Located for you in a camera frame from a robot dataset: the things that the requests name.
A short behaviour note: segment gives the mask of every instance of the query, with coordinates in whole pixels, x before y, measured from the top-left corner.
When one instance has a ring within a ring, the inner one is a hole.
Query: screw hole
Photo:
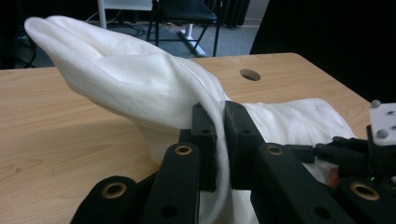
[[[350,188],[356,195],[363,199],[370,201],[377,201],[379,199],[379,194],[375,189],[362,183],[354,182],[350,185]]]
[[[107,199],[115,199],[120,197],[126,191],[126,185],[121,182],[108,184],[102,190],[102,196]]]
[[[177,147],[175,149],[175,152],[177,155],[180,156],[189,155],[190,153],[192,153],[192,148],[187,146],[181,146],[181,147]]]
[[[247,69],[247,68],[241,69],[239,71],[239,74],[241,74],[242,77],[244,77],[245,79],[250,80],[250,81],[259,81],[260,79],[262,79],[260,74],[258,74],[257,72],[255,72],[251,69]]]
[[[283,154],[283,149],[280,147],[268,147],[267,150],[269,153],[276,155],[276,156],[280,156]]]

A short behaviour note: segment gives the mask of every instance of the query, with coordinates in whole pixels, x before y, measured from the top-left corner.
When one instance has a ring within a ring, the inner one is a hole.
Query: chair seat
[[[167,21],[211,24],[217,20],[216,14],[201,1],[161,0],[159,10]]]

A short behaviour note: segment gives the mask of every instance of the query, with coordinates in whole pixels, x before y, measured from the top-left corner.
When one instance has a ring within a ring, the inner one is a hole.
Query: white cloth sleeve
[[[202,192],[200,223],[257,223],[249,191],[231,191],[223,130],[224,102],[218,79],[200,65],[131,37],[83,21],[30,18],[26,32],[47,52],[73,91],[134,122],[161,163],[178,131],[191,127],[191,108],[201,103],[217,134],[217,190]],[[314,144],[335,135],[353,136],[330,105],[306,99],[277,105],[244,104],[267,142]],[[307,169],[324,181],[329,165]]]

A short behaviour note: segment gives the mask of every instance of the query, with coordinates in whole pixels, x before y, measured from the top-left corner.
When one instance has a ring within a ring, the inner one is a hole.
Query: black curtain
[[[396,102],[396,1],[271,0],[251,54],[295,52],[368,101]]]
[[[205,3],[214,10],[220,1],[222,1],[220,24],[230,27],[243,25],[250,0],[205,0]]]

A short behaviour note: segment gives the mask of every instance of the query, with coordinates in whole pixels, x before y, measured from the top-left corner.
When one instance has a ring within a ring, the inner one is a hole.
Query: wooden table
[[[296,54],[193,60],[238,103],[322,98],[366,139],[369,103]],[[134,124],[70,91],[56,68],[0,71],[0,223],[68,223],[100,180],[157,169]]]

